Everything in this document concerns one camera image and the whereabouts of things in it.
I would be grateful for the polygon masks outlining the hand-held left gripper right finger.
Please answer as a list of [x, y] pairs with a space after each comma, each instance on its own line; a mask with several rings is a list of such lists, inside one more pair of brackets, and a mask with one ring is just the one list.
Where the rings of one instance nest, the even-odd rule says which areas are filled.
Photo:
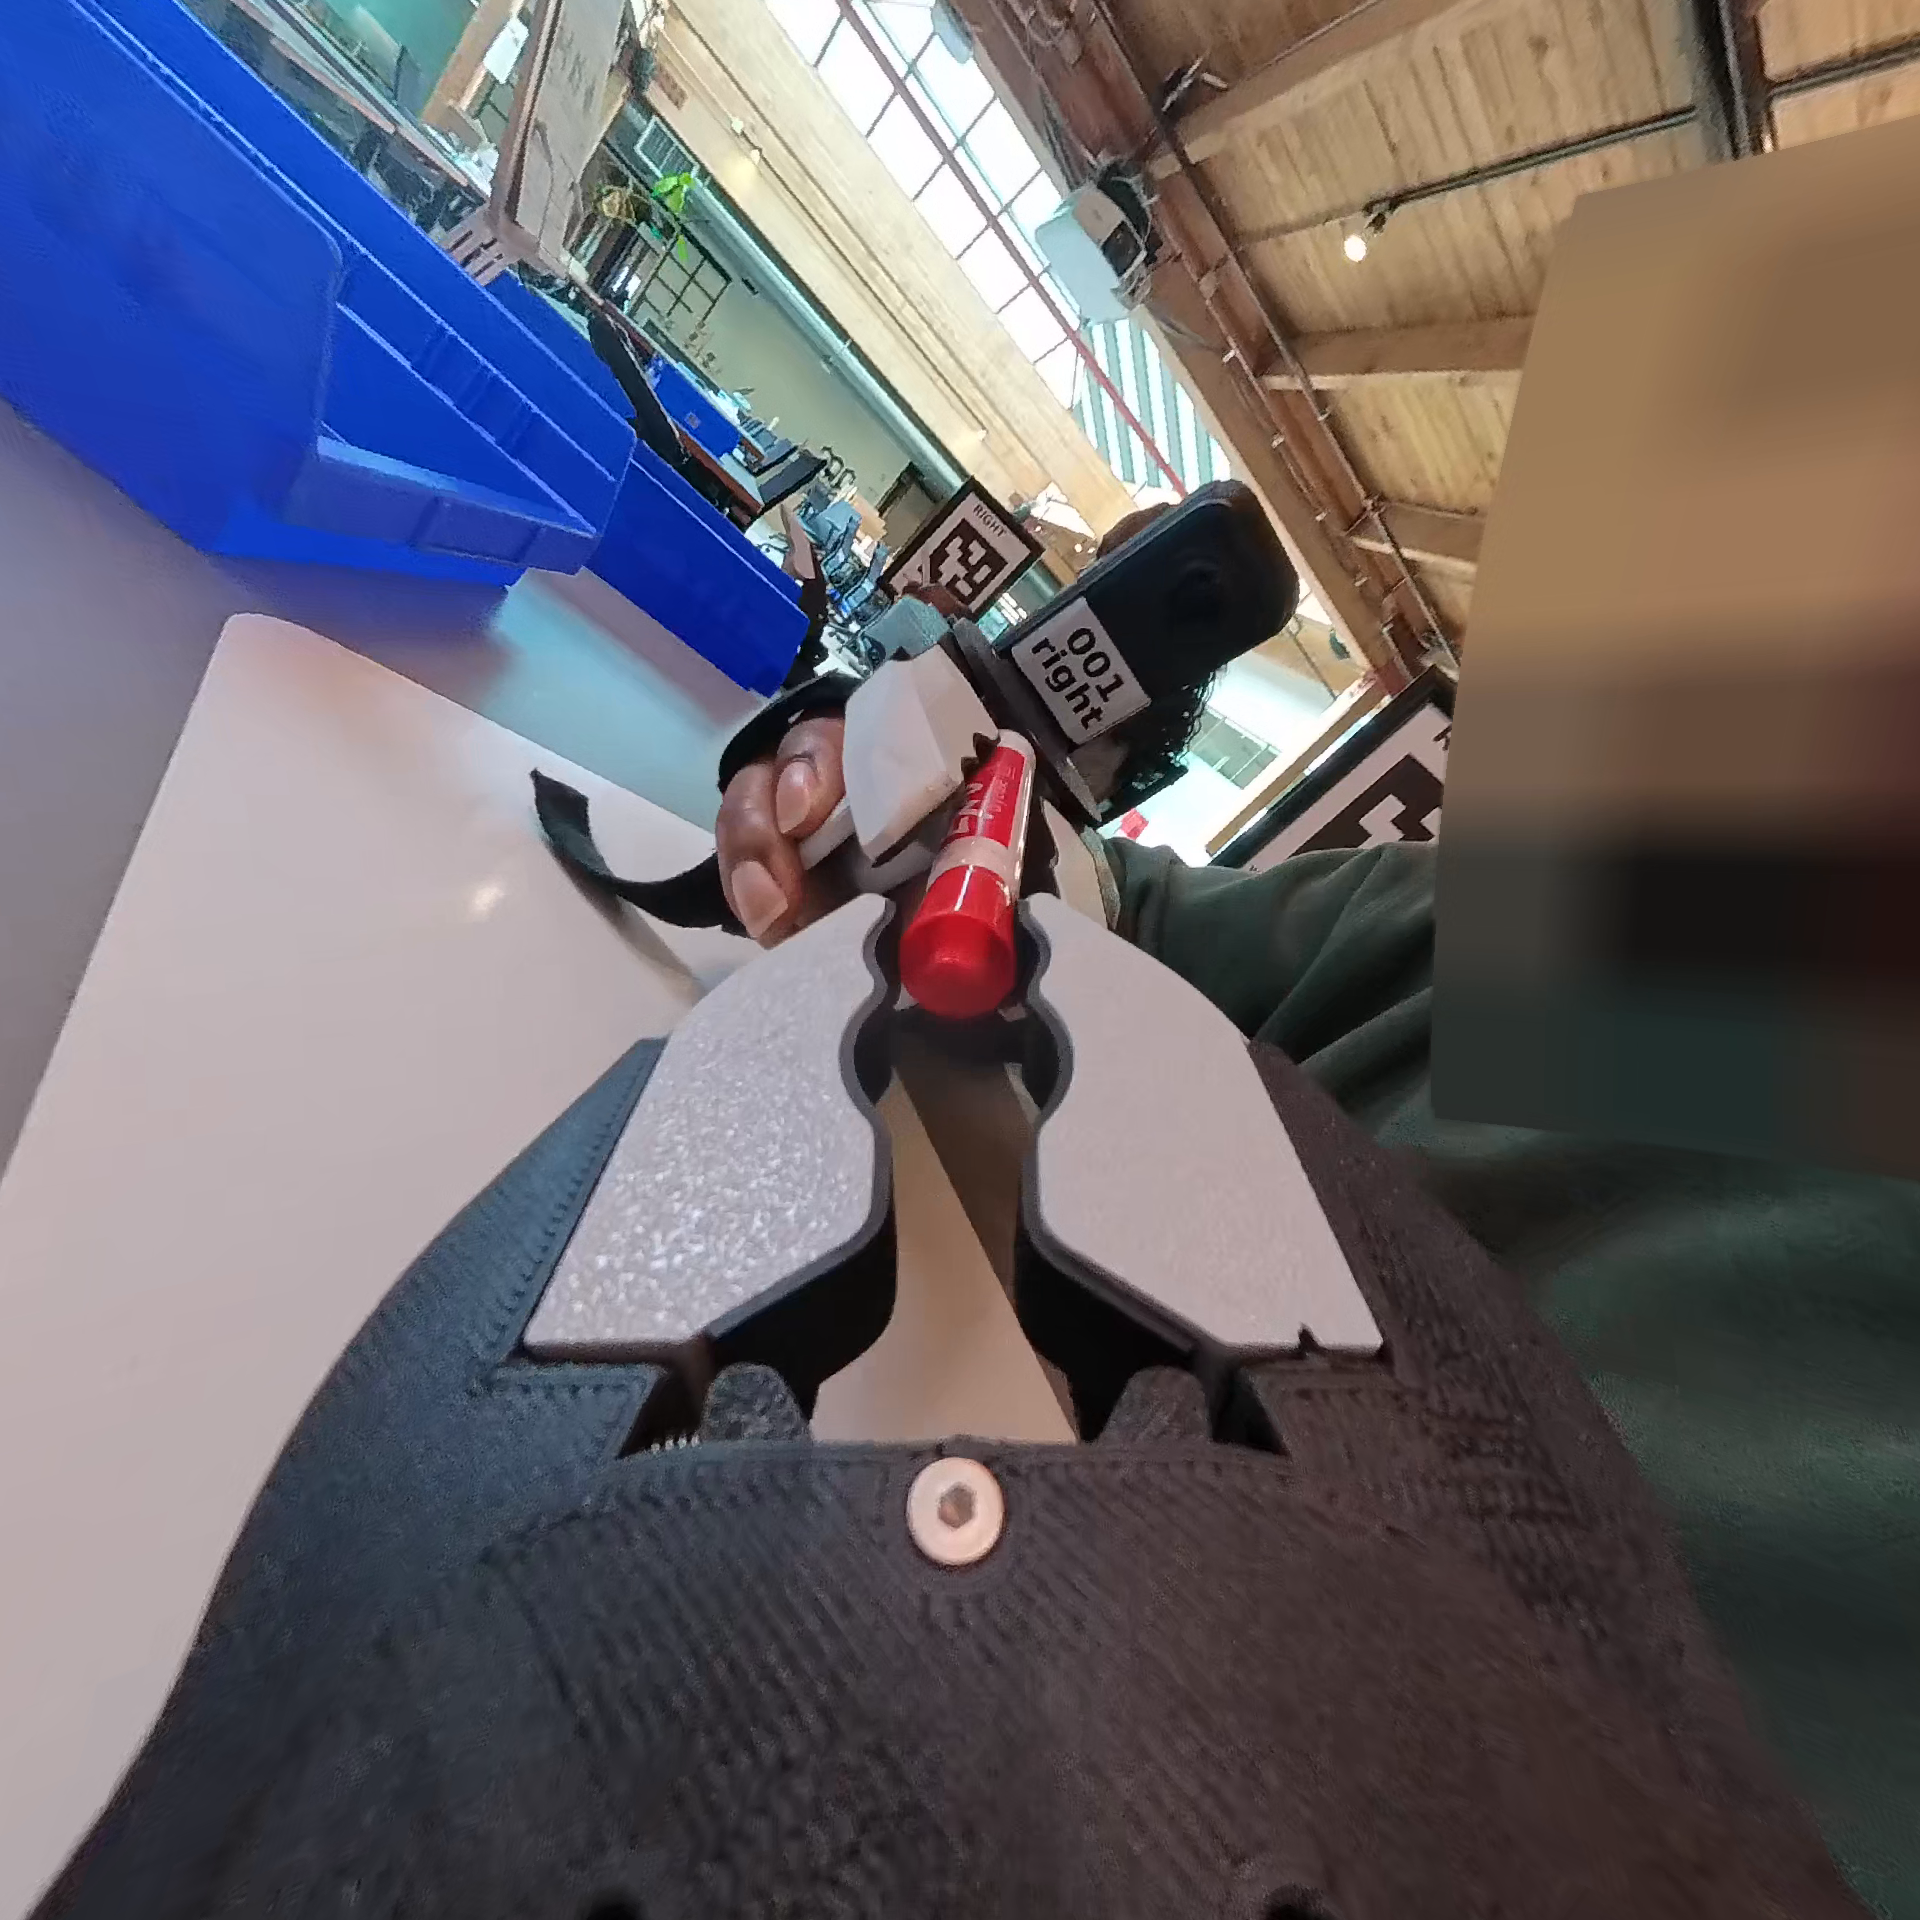
[[1230, 1382], [1385, 1337], [1242, 1030], [1060, 900], [1030, 900], [1045, 1093], [1021, 1176], [1016, 1310], [1068, 1382]]

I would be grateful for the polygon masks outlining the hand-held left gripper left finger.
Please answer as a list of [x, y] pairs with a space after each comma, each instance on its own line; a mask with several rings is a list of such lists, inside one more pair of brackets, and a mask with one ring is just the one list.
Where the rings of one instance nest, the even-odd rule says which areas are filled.
[[728, 975], [666, 1036], [526, 1323], [548, 1362], [831, 1378], [895, 1309], [885, 966], [861, 897]]

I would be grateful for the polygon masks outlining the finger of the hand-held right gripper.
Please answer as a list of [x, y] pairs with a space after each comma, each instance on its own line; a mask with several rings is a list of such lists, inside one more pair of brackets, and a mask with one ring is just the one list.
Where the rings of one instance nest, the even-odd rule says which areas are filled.
[[1112, 920], [1112, 870], [1103, 840], [1076, 829], [1042, 792], [1029, 804], [1021, 900], [1056, 898], [1087, 920]]
[[799, 846], [804, 872], [838, 867], [859, 893], [895, 893], [939, 855], [1001, 728], [944, 644], [887, 660], [853, 692], [844, 795]]

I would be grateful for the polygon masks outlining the red whiteboard marker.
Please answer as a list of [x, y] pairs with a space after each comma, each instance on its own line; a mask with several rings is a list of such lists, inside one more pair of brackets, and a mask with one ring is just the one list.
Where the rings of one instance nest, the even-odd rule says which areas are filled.
[[1001, 733], [995, 751], [965, 786], [940, 851], [926, 870], [929, 884], [953, 875], [983, 872], [997, 881], [1008, 900], [1021, 900], [1036, 771], [1033, 743], [1021, 733]]

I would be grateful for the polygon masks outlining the red marker cap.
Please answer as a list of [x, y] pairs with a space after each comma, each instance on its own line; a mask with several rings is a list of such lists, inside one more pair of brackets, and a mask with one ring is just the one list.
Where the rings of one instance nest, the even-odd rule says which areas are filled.
[[939, 858], [900, 935], [905, 994], [926, 1015], [971, 1022], [995, 1015], [1018, 980], [1018, 882], [1003, 858]]

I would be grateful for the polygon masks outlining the white whiteboard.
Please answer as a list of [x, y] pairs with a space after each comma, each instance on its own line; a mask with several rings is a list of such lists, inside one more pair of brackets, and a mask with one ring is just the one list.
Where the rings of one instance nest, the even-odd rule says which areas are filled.
[[107, 1808], [377, 1302], [740, 963], [588, 900], [535, 771], [618, 875], [710, 851], [327, 636], [218, 636], [5, 1174], [5, 1917]]

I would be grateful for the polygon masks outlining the black framed sign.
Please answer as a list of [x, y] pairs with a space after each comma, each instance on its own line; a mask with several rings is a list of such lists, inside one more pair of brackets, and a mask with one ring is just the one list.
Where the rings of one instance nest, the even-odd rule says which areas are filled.
[[1314, 852], [1428, 846], [1439, 839], [1459, 678], [1422, 673], [1357, 723], [1285, 796], [1213, 857], [1267, 872]]

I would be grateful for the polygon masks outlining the small blue storage bin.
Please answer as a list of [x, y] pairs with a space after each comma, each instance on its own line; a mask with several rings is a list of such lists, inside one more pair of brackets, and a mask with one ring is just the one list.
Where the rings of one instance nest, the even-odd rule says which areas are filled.
[[804, 648], [801, 584], [646, 445], [586, 569], [756, 697], [778, 695]]

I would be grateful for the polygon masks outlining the person's green sweatshirt torso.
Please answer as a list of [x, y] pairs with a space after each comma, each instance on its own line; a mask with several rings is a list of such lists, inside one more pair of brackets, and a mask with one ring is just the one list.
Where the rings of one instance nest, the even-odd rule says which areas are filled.
[[1844, 1877], [1916, 1917], [1916, 1182], [1441, 1120], [1422, 1087], [1348, 1113], [1530, 1289]]

